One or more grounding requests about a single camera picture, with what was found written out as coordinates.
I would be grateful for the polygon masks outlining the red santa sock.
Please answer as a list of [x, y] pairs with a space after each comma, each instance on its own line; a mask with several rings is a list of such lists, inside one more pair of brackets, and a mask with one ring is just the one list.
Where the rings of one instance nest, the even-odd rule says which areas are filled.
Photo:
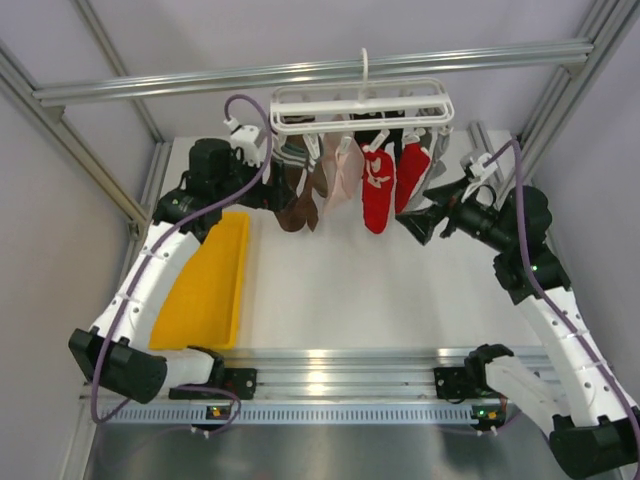
[[366, 228], [373, 234], [386, 229], [393, 189], [395, 164], [384, 150], [372, 151], [364, 146], [364, 170], [362, 175], [363, 219]]
[[396, 168], [395, 213], [400, 214], [407, 207], [414, 190], [422, 183], [431, 165], [428, 150], [420, 143], [410, 143], [404, 147]]

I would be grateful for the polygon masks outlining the grey sock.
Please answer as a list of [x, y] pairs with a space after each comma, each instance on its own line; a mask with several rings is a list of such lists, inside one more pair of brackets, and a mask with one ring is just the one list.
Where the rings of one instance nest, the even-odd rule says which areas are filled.
[[443, 156], [450, 144], [451, 129], [427, 129], [420, 136], [420, 145], [429, 155], [430, 164], [419, 179], [418, 184], [414, 187], [409, 198], [405, 211], [418, 210], [424, 200], [423, 193], [429, 187], [432, 180], [438, 178], [446, 172], [446, 166], [443, 163]]

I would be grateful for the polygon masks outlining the white plastic clip hanger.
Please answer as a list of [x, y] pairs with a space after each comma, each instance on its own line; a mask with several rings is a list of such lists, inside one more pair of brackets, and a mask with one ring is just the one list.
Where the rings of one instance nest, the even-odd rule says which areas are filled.
[[372, 80], [368, 51], [361, 50], [360, 77], [284, 86], [273, 91], [270, 123], [284, 138], [303, 135], [312, 140], [331, 132], [354, 133], [351, 114], [404, 110], [404, 118], [384, 118], [382, 131], [441, 127], [455, 115], [452, 100], [435, 78]]

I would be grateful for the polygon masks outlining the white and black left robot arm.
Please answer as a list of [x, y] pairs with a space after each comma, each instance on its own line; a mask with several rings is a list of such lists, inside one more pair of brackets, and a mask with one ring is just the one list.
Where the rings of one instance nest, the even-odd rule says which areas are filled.
[[279, 212], [294, 196], [284, 166], [220, 138], [195, 141], [177, 185], [160, 197], [143, 246], [113, 299], [69, 349], [96, 397], [215, 397], [226, 384], [216, 319], [233, 321], [249, 220], [239, 204]]

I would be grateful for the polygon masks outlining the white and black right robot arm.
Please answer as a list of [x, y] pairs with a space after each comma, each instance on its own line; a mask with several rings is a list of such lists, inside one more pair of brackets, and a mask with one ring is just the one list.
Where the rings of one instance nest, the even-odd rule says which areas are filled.
[[548, 199], [532, 186], [514, 187], [496, 208], [466, 192], [470, 183], [426, 191], [430, 205], [397, 220], [422, 245], [440, 223], [494, 249], [495, 277], [539, 338], [563, 392], [556, 395], [501, 344], [482, 345], [464, 365], [469, 389], [512, 401], [546, 436], [572, 479], [639, 462], [639, 406], [615, 379], [579, 311], [571, 282], [547, 245]]

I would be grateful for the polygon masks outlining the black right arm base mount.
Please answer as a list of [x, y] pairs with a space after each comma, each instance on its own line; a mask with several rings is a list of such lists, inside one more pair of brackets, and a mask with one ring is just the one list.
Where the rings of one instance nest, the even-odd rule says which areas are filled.
[[461, 404], [466, 400], [499, 399], [498, 392], [480, 387], [464, 367], [436, 367], [433, 370], [436, 396], [449, 403]]

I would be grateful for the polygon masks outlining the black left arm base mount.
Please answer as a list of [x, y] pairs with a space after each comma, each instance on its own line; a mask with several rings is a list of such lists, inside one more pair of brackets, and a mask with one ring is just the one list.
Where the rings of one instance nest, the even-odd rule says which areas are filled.
[[186, 384], [169, 390], [171, 400], [227, 399], [224, 392], [240, 400], [251, 400], [257, 387], [257, 370], [253, 368], [218, 369], [204, 384]]

